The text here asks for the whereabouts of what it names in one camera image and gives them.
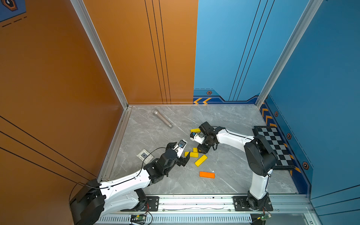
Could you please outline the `yellow block top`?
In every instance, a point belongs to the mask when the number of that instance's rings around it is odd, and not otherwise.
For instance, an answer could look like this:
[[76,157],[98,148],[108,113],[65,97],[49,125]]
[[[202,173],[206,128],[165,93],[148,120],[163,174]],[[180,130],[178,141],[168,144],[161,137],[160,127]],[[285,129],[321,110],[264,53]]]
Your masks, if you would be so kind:
[[190,132],[192,133],[200,133],[201,130],[199,128],[191,129]]

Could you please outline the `yellow block bottom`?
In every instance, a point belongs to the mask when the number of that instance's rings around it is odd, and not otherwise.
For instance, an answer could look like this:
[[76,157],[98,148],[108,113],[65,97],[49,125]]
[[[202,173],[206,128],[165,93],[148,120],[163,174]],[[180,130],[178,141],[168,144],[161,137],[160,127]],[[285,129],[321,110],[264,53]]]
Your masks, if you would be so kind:
[[197,153],[197,152],[185,152],[184,156],[185,157],[190,157],[190,158],[198,158],[199,153]]

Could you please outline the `orange block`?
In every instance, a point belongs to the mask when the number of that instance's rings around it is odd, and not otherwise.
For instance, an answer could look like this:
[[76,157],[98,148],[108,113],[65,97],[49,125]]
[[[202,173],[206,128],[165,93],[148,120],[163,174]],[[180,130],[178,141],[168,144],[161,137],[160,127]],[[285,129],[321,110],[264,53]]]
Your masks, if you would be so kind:
[[209,178],[209,179],[215,179],[215,173],[213,172],[199,172],[199,176],[202,178]]

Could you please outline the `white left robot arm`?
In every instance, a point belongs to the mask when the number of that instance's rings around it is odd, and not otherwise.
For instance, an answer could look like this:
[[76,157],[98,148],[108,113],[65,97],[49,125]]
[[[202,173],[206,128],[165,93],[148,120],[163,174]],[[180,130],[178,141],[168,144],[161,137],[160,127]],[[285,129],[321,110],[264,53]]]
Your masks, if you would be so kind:
[[147,196],[144,188],[168,176],[175,165],[185,166],[190,156],[183,157],[185,140],[170,142],[165,152],[131,175],[105,182],[93,179],[69,201],[75,225],[93,225],[101,216],[130,210],[140,211],[145,207]]

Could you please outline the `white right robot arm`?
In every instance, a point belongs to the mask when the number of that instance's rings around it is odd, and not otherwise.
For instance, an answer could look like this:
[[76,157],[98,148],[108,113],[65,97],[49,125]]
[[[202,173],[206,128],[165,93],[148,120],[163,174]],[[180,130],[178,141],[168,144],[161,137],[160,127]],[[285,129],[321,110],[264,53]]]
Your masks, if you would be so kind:
[[253,172],[246,206],[252,211],[265,209],[265,203],[269,199],[269,179],[278,160],[268,140],[263,135],[246,136],[233,133],[225,127],[211,126],[208,122],[201,124],[199,130],[191,131],[190,139],[198,143],[197,149],[202,154],[207,154],[210,148],[216,150],[219,144],[245,152],[248,166]]

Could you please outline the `small square tag card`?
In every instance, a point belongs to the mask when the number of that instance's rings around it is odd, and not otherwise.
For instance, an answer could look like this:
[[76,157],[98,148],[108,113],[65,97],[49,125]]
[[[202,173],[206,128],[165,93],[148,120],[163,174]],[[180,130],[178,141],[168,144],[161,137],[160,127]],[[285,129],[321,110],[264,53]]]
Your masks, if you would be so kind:
[[139,152],[137,154],[137,157],[141,159],[141,161],[143,161],[144,164],[148,164],[154,159],[154,157],[146,149],[143,149],[141,152]]

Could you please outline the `grey metal microphone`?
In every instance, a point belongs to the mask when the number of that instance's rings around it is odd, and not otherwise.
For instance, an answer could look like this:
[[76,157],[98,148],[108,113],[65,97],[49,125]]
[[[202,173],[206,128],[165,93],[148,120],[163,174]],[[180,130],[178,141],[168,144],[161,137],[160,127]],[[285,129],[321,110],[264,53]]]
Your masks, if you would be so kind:
[[153,114],[160,119],[167,127],[169,128],[173,128],[172,123],[165,117],[163,116],[158,110],[154,110]]

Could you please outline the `left green circuit board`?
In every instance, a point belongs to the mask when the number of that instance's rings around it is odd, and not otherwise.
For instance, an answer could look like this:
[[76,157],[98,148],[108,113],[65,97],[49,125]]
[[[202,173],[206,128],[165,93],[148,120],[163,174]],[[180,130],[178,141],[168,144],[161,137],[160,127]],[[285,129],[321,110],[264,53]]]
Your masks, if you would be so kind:
[[131,225],[145,225],[146,221],[147,221],[146,214],[130,215],[130,224]]

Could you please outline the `green circuit board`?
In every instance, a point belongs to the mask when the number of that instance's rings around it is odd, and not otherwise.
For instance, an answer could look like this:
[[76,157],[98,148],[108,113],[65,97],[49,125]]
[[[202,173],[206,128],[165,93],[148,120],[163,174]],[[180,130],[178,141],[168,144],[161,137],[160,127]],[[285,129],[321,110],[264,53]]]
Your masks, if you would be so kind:
[[251,214],[252,222],[250,224],[251,225],[265,225],[266,221],[270,218],[272,218],[271,214],[265,214],[265,215]]
[[146,214],[130,215],[130,224],[131,225],[145,225],[146,221],[147,221]]

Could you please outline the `black white chessboard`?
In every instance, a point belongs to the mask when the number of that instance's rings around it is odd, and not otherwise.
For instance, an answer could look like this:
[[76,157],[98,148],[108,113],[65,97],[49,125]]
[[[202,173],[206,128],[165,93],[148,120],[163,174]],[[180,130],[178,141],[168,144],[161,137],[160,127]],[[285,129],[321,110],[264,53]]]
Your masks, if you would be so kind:
[[268,141],[274,152],[277,154],[277,162],[273,170],[287,170],[295,169],[292,156],[289,153],[286,144],[284,143],[280,132],[276,127],[272,126],[254,126],[254,135],[262,135]]

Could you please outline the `right green circuit board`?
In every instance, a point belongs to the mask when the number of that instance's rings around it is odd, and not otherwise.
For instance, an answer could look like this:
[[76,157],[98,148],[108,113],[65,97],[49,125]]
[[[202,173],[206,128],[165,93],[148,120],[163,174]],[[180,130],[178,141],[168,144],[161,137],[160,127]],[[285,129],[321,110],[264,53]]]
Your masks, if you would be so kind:
[[272,218],[271,214],[265,214],[265,215],[251,214],[252,222],[250,224],[251,225],[265,225],[266,221],[270,218]]

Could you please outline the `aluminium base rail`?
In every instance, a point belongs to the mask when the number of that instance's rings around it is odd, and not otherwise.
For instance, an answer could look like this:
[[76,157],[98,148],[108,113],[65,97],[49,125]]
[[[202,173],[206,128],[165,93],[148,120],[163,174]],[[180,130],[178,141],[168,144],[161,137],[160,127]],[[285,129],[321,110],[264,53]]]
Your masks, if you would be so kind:
[[250,225],[251,214],[271,214],[266,225],[319,225],[306,195],[271,194],[265,209],[252,211],[245,195],[159,195],[148,212],[120,211],[101,217],[98,225],[130,225],[130,215],[146,214],[145,225]]

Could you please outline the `left corner aluminium post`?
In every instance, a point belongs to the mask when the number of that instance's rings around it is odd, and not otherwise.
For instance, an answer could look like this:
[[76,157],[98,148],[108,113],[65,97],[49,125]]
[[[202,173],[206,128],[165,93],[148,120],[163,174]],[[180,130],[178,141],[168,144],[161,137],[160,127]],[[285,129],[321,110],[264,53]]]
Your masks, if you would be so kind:
[[126,100],[125,94],[121,88],[119,80],[114,72],[111,62],[106,54],[100,37],[96,31],[96,28],[92,22],[90,14],[85,6],[84,1],[71,0],[72,6],[90,40],[92,47],[114,89],[114,92],[121,103],[124,110],[128,109],[128,101]]

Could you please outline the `corner aluminium post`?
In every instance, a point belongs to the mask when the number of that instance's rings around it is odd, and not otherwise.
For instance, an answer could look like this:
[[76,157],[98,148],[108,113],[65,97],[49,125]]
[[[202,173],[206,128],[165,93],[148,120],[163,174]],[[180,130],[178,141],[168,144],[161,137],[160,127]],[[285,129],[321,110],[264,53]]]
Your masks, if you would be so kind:
[[128,101],[126,100],[125,94],[121,88],[119,80],[114,72],[111,62],[106,54],[100,37],[96,31],[96,28],[92,22],[90,14],[85,6],[84,1],[71,0],[72,6],[90,40],[92,47],[114,89],[114,92],[121,103],[124,110],[128,109]]
[[310,0],[308,1],[302,15],[300,16],[293,32],[291,33],[288,42],[286,43],[279,59],[277,60],[272,72],[270,73],[255,105],[258,109],[261,108],[262,104],[265,102],[265,99],[269,95],[271,89],[279,78],[281,72],[283,71],[288,60],[292,56],[294,50],[302,39],[305,31],[313,20],[315,14],[320,8],[323,0]]

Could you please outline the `right corner aluminium post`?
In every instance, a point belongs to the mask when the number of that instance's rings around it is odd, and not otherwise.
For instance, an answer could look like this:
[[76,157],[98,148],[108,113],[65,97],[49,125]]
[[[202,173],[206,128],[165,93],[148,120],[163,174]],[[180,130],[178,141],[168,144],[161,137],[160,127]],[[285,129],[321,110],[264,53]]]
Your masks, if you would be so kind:
[[272,72],[270,73],[255,105],[258,109],[261,108],[262,104],[265,102],[265,99],[269,95],[271,89],[279,78],[281,72],[283,71],[288,60],[292,56],[294,50],[302,39],[305,31],[313,20],[315,14],[320,8],[323,0],[310,0],[308,1],[302,15],[300,16],[293,32],[291,33],[288,42],[286,43],[279,59],[277,60]]

